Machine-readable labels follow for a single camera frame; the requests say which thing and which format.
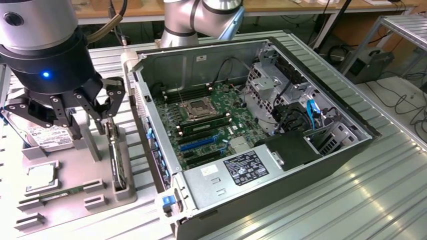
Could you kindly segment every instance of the robotic arm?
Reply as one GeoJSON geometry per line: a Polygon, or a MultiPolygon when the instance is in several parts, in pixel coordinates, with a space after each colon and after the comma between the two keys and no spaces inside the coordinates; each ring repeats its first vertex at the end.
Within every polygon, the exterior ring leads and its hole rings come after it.
{"type": "Polygon", "coordinates": [[[122,80],[102,79],[93,68],[87,38],[101,35],[86,38],[77,23],[69,0],[0,0],[0,56],[23,85],[3,109],[45,128],[67,127],[74,140],[81,134],[71,109],[82,107],[103,134],[101,120],[116,115],[125,94],[122,80]],[[107,99],[99,104],[102,87],[107,99]]]}
{"type": "Polygon", "coordinates": [[[242,0],[164,0],[162,48],[198,43],[197,33],[230,40],[244,17],[242,0]]]}
{"type": "MultiPolygon", "coordinates": [[[[126,0],[105,26],[83,36],[70,0],[0,0],[0,57],[23,89],[3,109],[41,127],[69,128],[81,138],[73,108],[82,107],[97,131],[117,114],[125,94],[120,77],[102,79],[93,68],[86,45],[122,19],[126,0]],[[103,88],[107,99],[95,96],[103,88]]],[[[197,44],[197,33],[230,40],[242,21],[242,0],[164,0],[165,30],[161,47],[197,44]]]]}

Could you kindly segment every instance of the aluminum workbench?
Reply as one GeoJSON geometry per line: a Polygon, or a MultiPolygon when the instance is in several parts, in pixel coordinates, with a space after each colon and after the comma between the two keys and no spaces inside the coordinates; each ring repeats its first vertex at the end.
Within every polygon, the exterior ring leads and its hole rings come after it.
{"type": "MultiPolygon", "coordinates": [[[[370,147],[334,174],[274,204],[244,217],[202,239],[427,239],[425,143],[362,95],[352,83],[304,43],[281,31],[241,34],[238,39],[276,37],[317,77],[329,85],[361,117],[381,133],[370,147]]],[[[201,43],[214,42],[202,38],[201,43]]],[[[154,44],[126,46],[133,51],[154,44]]],[[[94,68],[103,77],[122,75],[124,48],[90,51],[94,68]]],[[[15,79],[11,87],[18,87],[15,79]]],[[[23,239],[172,239],[169,226],[154,208],[156,189],[136,128],[125,102],[116,123],[125,128],[137,201],[27,235],[23,239]]],[[[6,181],[7,161],[18,161],[10,130],[2,132],[0,178],[6,181]]],[[[6,202],[0,198],[0,206],[6,202]]]]}

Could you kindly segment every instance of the hard disk label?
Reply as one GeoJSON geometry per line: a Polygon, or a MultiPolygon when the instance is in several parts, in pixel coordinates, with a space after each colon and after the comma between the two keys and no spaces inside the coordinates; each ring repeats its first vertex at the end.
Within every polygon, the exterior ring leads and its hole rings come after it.
{"type": "Polygon", "coordinates": [[[254,151],[224,161],[233,183],[241,186],[268,174],[268,170],[254,151]]]}
{"type": "Polygon", "coordinates": [[[69,136],[66,129],[62,127],[27,127],[27,132],[42,149],[71,143],[71,137],[69,136]]]}

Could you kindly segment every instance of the wooden table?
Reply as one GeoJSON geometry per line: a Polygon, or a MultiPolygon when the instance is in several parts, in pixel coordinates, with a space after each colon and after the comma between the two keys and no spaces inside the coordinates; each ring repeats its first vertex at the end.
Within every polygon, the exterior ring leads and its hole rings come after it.
{"type": "MultiPolygon", "coordinates": [[[[413,8],[424,0],[402,0],[405,5],[405,11],[401,14],[409,14],[413,8]]],[[[342,7],[345,0],[340,0],[340,3],[329,4],[325,9],[325,5],[318,3],[302,2],[296,4],[290,0],[244,0],[245,17],[260,16],[280,16],[280,15],[310,15],[321,14],[322,12],[330,14],[320,36],[314,42],[313,47],[317,47],[326,32],[330,28],[332,22],[336,19],[340,8],[342,7]]],[[[107,12],[94,11],[89,0],[71,0],[75,9],[75,15],[78,18],[78,24],[103,24],[107,22],[107,12]]],[[[122,23],[130,22],[150,22],[162,21],[164,18],[164,2],[162,0],[141,0],[142,7],[128,9],[122,18],[122,23]]],[[[364,13],[364,12],[386,12],[394,11],[396,6],[389,5],[370,5],[364,0],[352,0],[345,13],[364,13]]]]}

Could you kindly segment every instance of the ram module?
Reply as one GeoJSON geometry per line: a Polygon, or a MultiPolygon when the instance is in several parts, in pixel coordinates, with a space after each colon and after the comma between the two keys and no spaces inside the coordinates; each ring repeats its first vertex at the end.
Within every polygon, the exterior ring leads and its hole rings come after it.
{"type": "Polygon", "coordinates": [[[190,136],[230,124],[232,115],[226,112],[202,120],[182,123],[176,126],[177,134],[182,137],[190,136]]]}

